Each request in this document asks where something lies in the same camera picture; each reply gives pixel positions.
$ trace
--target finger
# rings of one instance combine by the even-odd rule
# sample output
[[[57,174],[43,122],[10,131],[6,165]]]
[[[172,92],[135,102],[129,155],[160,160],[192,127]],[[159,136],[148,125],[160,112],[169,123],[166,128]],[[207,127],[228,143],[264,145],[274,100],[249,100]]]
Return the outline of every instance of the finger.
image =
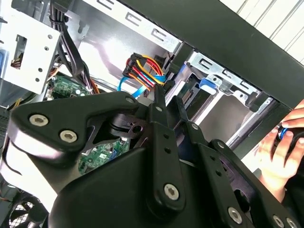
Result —
[[[274,146],[274,142],[277,136],[277,129],[273,129],[263,141],[263,145],[260,150],[260,156],[265,162],[271,162],[271,150]]]
[[[293,135],[294,134],[291,131],[287,131],[281,142],[278,144],[272,158],[272,162],[276,165],[276,167],[284,167],[285,157],[289,150]]]
[[[304,99],[294,109],[298,108],[304,108]]]
[[[294,170],[294,173],[296,173],[301,163],[301,160],[303,158],[303,155],[304,155],[304,138],[300,138],[296,143],[293,151],[289,155],[285,164],[285,168]]]
[[[304,117],[304,108],[294,109],[282,120],[282,122],[288,120],[295,120],[303,117]]]
[[[304,118],[285,121],[282,126],[285,128],[304,127]]]

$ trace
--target black frame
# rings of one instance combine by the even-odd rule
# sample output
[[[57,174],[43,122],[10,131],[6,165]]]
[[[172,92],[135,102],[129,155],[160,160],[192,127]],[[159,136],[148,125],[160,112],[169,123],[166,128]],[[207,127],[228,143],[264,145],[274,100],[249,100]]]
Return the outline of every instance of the black frame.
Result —
[[[196,50],[294,108],[304,67],[219,0],[120,0]]]

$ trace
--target circuit board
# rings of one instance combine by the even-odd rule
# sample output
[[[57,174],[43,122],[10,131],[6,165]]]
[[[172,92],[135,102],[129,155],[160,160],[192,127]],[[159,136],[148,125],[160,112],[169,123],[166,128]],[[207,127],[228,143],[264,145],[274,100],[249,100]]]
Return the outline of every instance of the circuit board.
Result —
[[[67,76],[55,76],[50,83],[53,83],[49,93],[49,97],[52,99],[89,95],[85,88],[73,82]]]
[[[47,100],[78,97],[89,95],[89,92],[81,85],[73,82],[68,76],[56,75],[49,82],[46,95]],[[78,170],[85,174],[108,161],[127,152],[130,147],[130,139],[119,139],[110,144],[99,145],[85,153],[82,153],[78,161]]]
[[[97,146],[80,157],[78,170],[83,175],[91,170],[106,164],[129,150],[130,140],[123,142],[118,140],[114,143]]]

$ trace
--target silver metal panel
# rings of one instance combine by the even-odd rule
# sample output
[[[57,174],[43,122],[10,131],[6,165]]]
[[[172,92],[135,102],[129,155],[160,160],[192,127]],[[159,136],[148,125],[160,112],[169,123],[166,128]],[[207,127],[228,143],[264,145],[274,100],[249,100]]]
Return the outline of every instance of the silver metal panel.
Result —
[[[195,67],[196,69],[200,70],[201,72],[209,76],[220,77],[222,80],[225,80],[231,83],[232,85],[235,85],[241,91],[247,93],[248,95],[252,93],[257,93],[257,94],[260,93],[260,91],[257,90],[255,87],[249,85],[240,77],[229,72],[224,67],[220,66],[212,59],[208,58],[207,56],[201,53],[193,52],[187,62],[190,63],[191,66]],[[242,98],[241,100],[243,101],[245,95],[240,91],[237,94]]]
[[[0,31],[1,40],[4,42],[1,48],[6,51],[1,77],[5,81],[41,94],[53,65],[60,33],[13,8],[7,8],[3,18],[8,23],[2,24]],[[17,35],[27,39],[20,70],[10,66],[16,51]]]
[[[116,0],[83,1],[171,53],[176,53],[181,48],[182,42],[176,37]]]
[[[224,95],[217,99],[218,97],[215,98],[215,104],[210,103],[212,108],[206,107],[205,110],[208,110],[208,114],[205,115],[202,122],[197,121],[197,123],[207,141],[220,139],[227,142],[253,112],[233,96]]]
[[[167,50],[81,0],[75,1],[71,11],[89,26],[79,53],[91,76],[97,81],[100,79],[101,83],[106,81],[108,87],[117,89],[126,60],[134,52],[151,57],[168,56]],[[133,93],[139,87],[141,85],[135,80],[127,80],[122,90]]]

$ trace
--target red cable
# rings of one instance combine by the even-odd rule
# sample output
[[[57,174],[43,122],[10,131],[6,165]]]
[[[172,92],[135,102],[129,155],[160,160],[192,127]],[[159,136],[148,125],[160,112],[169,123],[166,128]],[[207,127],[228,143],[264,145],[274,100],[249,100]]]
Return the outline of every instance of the red cable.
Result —
[[[151,61],[150,59],[147,59],[147,62],[148,62],[149,64],[151,64],[152,66],[154,66],[154,67],[157,69],[156,73],[157,73],[159,76],[162,76],[162,75],[163,75],[161,69],[159,69],[159,67],[158,67],[157,65],[155,65],[155,63],[153,63],[153,61]]]
[[[136,69],[135,67],[132,67],[132,69],[139,74],[139,76],[141,76],[141,78],[143,78],[143,80],[148,83],[151,87],[154,87],[154,84],[152,82],[150,82],[138,69]]]
[[[128,58],[128,59],[127,59],[127,62],[126,62],[126,64],[125,64],[126,66],[129,64],[130,60],[131,60],[131,58]]]

